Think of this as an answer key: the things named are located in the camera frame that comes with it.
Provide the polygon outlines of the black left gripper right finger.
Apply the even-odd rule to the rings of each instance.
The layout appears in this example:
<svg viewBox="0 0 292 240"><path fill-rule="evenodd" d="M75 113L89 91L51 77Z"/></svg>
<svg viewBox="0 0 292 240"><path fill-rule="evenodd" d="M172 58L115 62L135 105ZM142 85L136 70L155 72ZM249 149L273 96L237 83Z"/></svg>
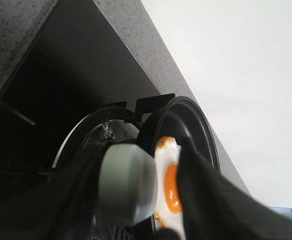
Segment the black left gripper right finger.
<svg viewBox="0 0 292 240"><path fill-rule="evenodd" d="M177 188L185 240L292 240L292 219L242 192L191 144L180 151Z"/></svg>

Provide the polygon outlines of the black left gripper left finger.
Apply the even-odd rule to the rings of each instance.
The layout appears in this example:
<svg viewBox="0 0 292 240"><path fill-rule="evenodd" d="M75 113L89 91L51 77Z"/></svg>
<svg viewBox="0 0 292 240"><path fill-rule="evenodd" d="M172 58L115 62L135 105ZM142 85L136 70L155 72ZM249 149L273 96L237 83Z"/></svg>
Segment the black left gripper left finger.
<svg viewBox="0 0 292 240"><path fill-rule="evenodd" d="M102 146L81 149L38 188L0 205L0 240L89 240Z"/></svg>

